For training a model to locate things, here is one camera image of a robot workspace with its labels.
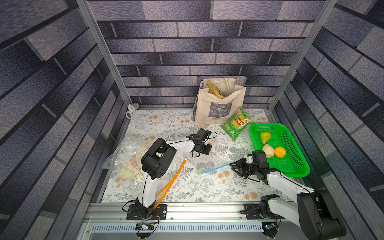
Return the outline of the clear orange zip-top bag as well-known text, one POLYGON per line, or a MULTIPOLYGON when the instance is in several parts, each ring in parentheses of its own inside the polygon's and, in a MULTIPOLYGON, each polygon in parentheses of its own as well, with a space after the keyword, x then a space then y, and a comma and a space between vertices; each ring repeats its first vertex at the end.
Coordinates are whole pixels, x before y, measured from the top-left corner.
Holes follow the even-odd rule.
POLYGON ((127 134, 109 157, 110 176, 101 202, 169 202, 193 148, 194 143, 184 137, 166 140, 156 134, 127 134))

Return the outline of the yellow pear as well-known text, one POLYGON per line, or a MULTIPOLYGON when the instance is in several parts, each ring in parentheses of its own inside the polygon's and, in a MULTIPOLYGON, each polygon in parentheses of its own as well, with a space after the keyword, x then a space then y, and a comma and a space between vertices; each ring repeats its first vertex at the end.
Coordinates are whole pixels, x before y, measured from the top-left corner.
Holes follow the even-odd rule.
POLYGON ((283 147, 275 148, 275 157, 281 159, 281 158, 284 158, 286 155, 287 155, 287 151, 283 147))

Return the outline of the clear bag of buns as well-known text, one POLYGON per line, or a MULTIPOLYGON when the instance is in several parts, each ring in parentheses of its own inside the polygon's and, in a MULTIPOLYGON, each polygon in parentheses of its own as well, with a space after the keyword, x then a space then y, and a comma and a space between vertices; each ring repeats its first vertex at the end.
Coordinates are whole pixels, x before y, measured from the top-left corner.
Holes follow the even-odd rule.
POLYGON ((220 143, 219 141, 210 140, 209 144, 212 148, 208 155, 201 154, 199 157, 191 159, 191 165, 197 173, 233 163, 249 153, 247 146, 244 147, 235 142, 220 143))

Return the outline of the green fruit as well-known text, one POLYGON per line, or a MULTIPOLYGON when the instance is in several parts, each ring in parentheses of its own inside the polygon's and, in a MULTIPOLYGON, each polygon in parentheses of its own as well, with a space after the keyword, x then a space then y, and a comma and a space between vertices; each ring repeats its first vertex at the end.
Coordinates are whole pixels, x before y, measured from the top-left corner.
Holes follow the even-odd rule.
POLYGON ((263 145, 267 144, 271 138, 272 138, 272 134, 270 132, 261 132, 260 133, 260 139, 261 139, 263 145))

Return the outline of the beige round fruit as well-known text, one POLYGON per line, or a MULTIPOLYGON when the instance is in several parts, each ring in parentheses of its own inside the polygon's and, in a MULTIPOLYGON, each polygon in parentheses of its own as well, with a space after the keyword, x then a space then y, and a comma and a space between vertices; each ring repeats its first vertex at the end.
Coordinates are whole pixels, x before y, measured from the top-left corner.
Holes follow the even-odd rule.
POLYGON ((266 154, 267 158, 272 158, 275 155, 275 149, 268 144, 263 146, 262 151, 266 154))

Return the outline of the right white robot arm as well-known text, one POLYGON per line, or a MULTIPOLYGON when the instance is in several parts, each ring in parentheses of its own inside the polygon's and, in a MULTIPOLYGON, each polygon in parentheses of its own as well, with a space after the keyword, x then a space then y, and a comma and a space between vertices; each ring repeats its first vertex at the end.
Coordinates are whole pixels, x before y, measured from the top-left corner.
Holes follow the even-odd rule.
POLYGON ((284 200, 276 194, 263 196, 256 208, 245 209, 241 214, 266 220, 282 217, 300 227, 309 240, 330 240, 346 235, 342 214, 331 194, 305 187, 282 171, 271 168, 265 152, 253 151, 230 166, 240 177, 250 180, 256 176, 255 182, 263 182, 288 197, 284 200))

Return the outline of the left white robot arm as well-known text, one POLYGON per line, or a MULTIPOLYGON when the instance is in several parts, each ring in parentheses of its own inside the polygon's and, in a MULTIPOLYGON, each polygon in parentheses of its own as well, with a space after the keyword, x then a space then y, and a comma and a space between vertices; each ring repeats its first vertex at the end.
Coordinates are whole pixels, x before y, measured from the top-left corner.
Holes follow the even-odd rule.
POLYGON ((160 178, 168 171, 174 157, 182 154, 195 154, 198 157, 209 155, 212 145, 208 144, 212 132, 199 129, 196 134, 186 136, 182 140, 167 142, 158 138, 141 159, 144 171, 143 183, 135 205, 145 215, 150 215, 156 208, 156 189, 160 178))

